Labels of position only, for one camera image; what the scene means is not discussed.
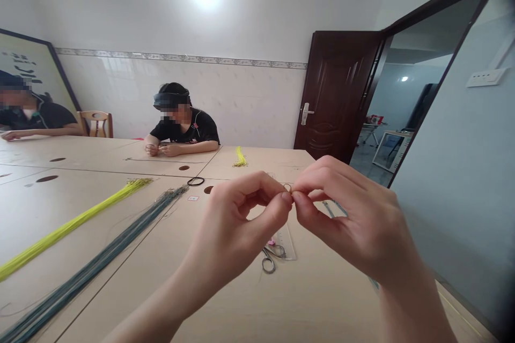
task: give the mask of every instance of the person's left hand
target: person's left hand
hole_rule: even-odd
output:
[[[23,137],[30,137],[32,135],[34,135],[32,130],[11,130],[11,131],[6,131],[5,133],[3,133],[2,139],[5,139],[7,141],[12,141],[12,140],[20,139]]]
[[[293,204],[284,186],[264,171],[213,188],[200,228],[177,270],[187,318],[243,273],[270,238],[286,223]],[[264,211],[247,216],[256,205]]]
[[[177,145],[162,146],[159,148],[165,156],[178,156],[182,154],[181,147]]]

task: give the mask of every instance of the wall switch panel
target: wall switch panel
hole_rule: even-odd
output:
[[[467,82],[467,87],[497,86],[501,84],[507,68],[474,72]]]

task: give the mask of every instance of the chair backrest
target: chair backrest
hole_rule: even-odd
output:
[[[101,137],[108,138],[106,133],[106,121],[109,132],[109,138],[113,138],[113,116],[103,111],[78,111],[79,125],[85,137]]]

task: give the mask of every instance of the person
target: person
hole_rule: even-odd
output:
[[[154,95],[154,107],[161,111],[161,122],[145,138],[149,156],[204,153],[218,149],[220,140],[215,121],[204,111],[193,108],[189,91],[179,83],[167,83]],[[169,139],[172,144],[160,146]]]
[[[81,136],[74,115],[46,95],[33,93],[30,81],[0,71],[0,126],[9,126],[2,139],[12,141],[33,135]]]
[[[331,219],[313,205],[326,199],[348,217]],[[251,264],[293,202],[303,227],[379,283],[384,341],[457,343],[395,193],[329,156],[302,172],[292,194],[263,171],[215,186],[179,268],[104,343],[170,342],[185,319]],[[256,205],[265,208],[248,221]]]

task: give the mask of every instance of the picture frame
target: picture frame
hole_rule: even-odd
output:
[[[0,28],[0,70],[30,78],[36,94],[49,95],[73,114],[81,111],[52,43]]]

